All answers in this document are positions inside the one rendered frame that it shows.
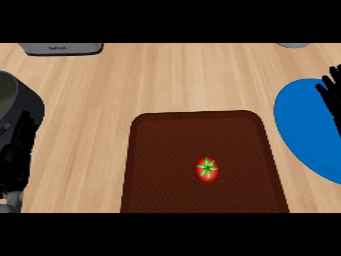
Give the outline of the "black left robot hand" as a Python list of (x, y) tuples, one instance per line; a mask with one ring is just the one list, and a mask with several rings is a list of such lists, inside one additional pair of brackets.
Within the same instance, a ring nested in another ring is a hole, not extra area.
[(9, 192), (22, 191), (26, 187), (37, 129), (29, 112), (23, 111), (10, 142), (0, 151), (0, 199)]

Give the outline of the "blue round plate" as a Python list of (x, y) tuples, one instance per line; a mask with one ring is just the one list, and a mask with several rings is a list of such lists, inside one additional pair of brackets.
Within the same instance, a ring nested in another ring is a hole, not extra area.
[(341, 185), (341, 139), (314, 88), (320, 83), (320, 79), (300, 79), (283, 86), (273, 103), (273, 117), (297, 159), (316, 174)]

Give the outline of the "brown rectangular tray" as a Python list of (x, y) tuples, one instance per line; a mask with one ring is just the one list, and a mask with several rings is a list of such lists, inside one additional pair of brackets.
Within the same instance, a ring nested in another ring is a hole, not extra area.
[(134, 118), (119, 211), (289, 211), (264, 126), (254, 112), (146, 113)]

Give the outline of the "red tomato with green stem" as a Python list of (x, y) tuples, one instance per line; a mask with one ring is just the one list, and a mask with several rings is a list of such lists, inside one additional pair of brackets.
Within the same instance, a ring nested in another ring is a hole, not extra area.
[(204, 183), (211, 183), (218, 177), (218, 164), (209, 156), (201, 156), (195, 162), (193, 167), (196, 178)]

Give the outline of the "dark grey pot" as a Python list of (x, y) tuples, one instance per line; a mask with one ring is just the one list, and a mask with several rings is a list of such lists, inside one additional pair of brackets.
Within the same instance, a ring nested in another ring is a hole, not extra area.
[(10, 143), (20, 113), (26, 111), (34, 124), (41, 125), (44, 103), (37, 93), (7, 72), (0, 71), (0, 151)]

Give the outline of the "small grey object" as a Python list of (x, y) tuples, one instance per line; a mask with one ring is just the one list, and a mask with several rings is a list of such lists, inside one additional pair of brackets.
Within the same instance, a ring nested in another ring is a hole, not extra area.
[(302, 48), (308, 45), (308, 43), (276, 43), (279, 46), (285, 47), (285, 48)]

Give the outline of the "grey flat appliance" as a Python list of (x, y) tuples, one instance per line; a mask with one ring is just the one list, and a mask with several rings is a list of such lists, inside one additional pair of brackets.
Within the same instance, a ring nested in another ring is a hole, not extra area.
[(19, 43), (29, 56), (77, 56), (97, 54), (102, 43)]

